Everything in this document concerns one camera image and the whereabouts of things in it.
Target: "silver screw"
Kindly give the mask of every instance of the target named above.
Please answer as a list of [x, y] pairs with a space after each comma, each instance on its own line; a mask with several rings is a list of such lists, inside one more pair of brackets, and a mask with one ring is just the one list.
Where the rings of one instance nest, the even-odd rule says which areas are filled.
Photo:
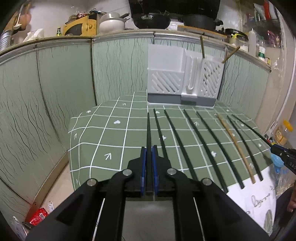
[[203, 179], [202, 183], [206, 186], [210, 186], [212, 184], [212, 181], [209, 178], [205, 178]]
[[169, 175], [175, 175], [177, 173], [177, 170], [176, 169], [173, 169], [173, 168], [169, 168], [169, 169], [167, 169], [167, 173]]
[[94, 186], [96, 184], [96, 179], [88, 179], [87, 180], [87, 185], [89, 185], [90, 187]]
[[125, 175], [125, 176], [130, 176], [131, 174], [132, 174], [133, 172], [132, 172], [132, 170], [130, 170], [130, 169], [124, 169], [123, 171], [122, 171], [122, 174], [123, 175]]

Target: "metal countertop edge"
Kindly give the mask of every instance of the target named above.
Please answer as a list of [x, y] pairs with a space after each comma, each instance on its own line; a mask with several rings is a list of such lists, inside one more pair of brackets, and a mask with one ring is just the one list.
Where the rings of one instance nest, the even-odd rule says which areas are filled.
[[[94, 37], [83, 37], [83, 36], [62, 36], [62, 37], [50, 37], [45, 39], [39, 39], [20, 43], [11, 46], [0, 53], [0, 65], [6, 61], [21, 56], [23, 54], [34, 51], [35, 49], [44, 49], [57, 46], [67, 46], [71, 44], [94, 44], [104, 41], [116, 40], [116, 39], [127, 39], [127, 38], [154, 38], [154, 39], [166, 39], [166, 40], [178, 40], [186, 41], [191, 43], [200, 44], [200, 36], [198, 34], [182, 32], [182, 31], [171, 31], [171, 30], [157, 30], [157, 29], [141, 29], [141, 30], [125, 30], [122, 32], [115, 32], [104, 35], [96, 35]], [[220, 40], [215, 40], [204, 36], [204, 45], [213, 47], [219, 50], [225, 50], [225, 46], [231, 52], [235, 48], [228, 43]], [[238, 55], [251, 63], [259, 66], [260, 68], [271, 72], [271, 67], [265, 62], [259, 60], [256, 57], [249, 55], [243, 50], [239, 50], [235, 55]]]

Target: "table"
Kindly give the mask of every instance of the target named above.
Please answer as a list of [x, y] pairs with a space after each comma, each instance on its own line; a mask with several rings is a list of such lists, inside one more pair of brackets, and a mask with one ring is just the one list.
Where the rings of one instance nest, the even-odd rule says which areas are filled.
[[[162, 155], [153, 108], [155, 108], [157, 113], [172, 167], [183, 171], [191, 178], [172, 128], [164, 114], [164, 108], [180, 136], [199, 180], [208, 177], [220, 186], [203, 145], [200, 144], [200, 140], [182, 112], [185, 108], [201, 132], [218, 164], [229, 187], [228, 195], [262, 227], [265, 227], [266, 218], [264, 219], [264, 215], [265, 213], [267, 215], [266, 211], [269, 210], [268, 217], [270, 217], [270, 213], [274, 217], [275, 211], [274, 185], [269, 174], [269, 167], [272, 163], [269, 147], [249, 128], [236, 121], [264, 177], [264, 180], [260, 182], [258, 176], [255, 175], [256, 183], [252, 184], [241, 156], [226, 130], [214, 115], [218, 113], [226, 119], [227, 115], [233, 113], [252, 128], [257, 129], [255, 122], [243, 113], [229, 108], [219, 101], [216, 102], [214, 109], [211, 110], [191, 106], [147, 105], [146, 99], [146, 92], [138, 91], [132, 95], [121, 96], [116, 100], [106, 101], [99, 106], [85, 110], [77, 117], [71, 118], [69, 124], [70, 148], [68, 153], [74, 189], [77, 189], [89, 178], [96, 178], [98, 181], [109, 179], [116, 172], [125, 169], [131, 159], [139, 157], [141, 147], [146, 146], [147, 112], [150, 114], [152, 145], [157, 145], [158, 153], [160, 156]], [[222, 151], [207, 128], [202, 124], [201, 119], [195, 114], [196, 110], [198, 110], [228, 152], [242, 180], [244, 180], [246, 186], [244, 189], [240, 190]], [[231, 130], [239, 140], [239, 145], [247, 156], [249, 163], [251, 163], [251, 159], [239, 135], [234, 129]], [[261, 211], [257, 212], [256, 208], [258, 208], [258, 205], [256, 205], [256, 202], [263, 200], [260, 205], [262, 207], [264, 206], [262, 204], [265, 201], [264, 198], [266, 198], [265, 200], [269, 199], [268, 204], [265, 202], [267, 204], [266, 208], [261, 208]]]

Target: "jar with yellow lid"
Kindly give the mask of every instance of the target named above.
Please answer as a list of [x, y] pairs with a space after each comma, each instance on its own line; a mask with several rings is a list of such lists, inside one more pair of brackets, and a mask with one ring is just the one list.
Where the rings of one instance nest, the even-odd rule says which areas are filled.
[[274, 132], [274, 141], [277, 144], [285, 145], [290, 137], [290, 133], [293, 131], [293, 126], [287, 120], [284, 120]]

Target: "grid tablecloth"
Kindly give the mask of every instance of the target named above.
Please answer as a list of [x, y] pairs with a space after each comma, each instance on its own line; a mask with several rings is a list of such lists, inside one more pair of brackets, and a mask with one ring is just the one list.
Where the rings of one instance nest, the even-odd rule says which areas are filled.
[[[135, 92], [133, 95], [121, 96], [117, 100], [104, 102], [97, 107], [86, 110], [78, 117], [71, 118], [69, 125], [70, 149], [68, 153], [75, 189], [89, 178], [96, 178], [99, 181], [111, 178], [116, 172], [125, 169], [131, 159], [139, 157], [141, 147], [146, 146], [148, 111], [150, 113], [151, 142], [152, 145], [158, 146], [159, 155], [162, 155], [153, 108], [157, 113], [172, 167], [191, 177], [180, 147], [164, 114], [164, 108], [182, 140], [197, 177], [199, 179], [211, 178], [220, 186], [204, 147], [182, 112], [185, 108], [205, 139], [227, 186], [237, 183], [237, 180], [218, 144], [202, 124], [201, 119], [195, 114], [196, 110], [199, 111], [228, 152], [242, 180], [249, 178], [241, 156], [226, 130], [214, 115], [218, 113], [226, 120], [227, 115], [233, 113], [256, 129], [257, 126], [252, 119], [219, 101], [216, 102], [213, 110], [189, 106], [147, 106], [146, 92], [140, 91]], [[243, 130], [242, 134], [258, 162], [260, 170], [265, 169], [271, 164], [269, 147], [246, 126], [237, 120], [235, 122], [239, 130]], [[247, 156], [249, 163], [251, 163], [239, 135], [234, 129], [231, 130], [239, 140], [239, 145]]]

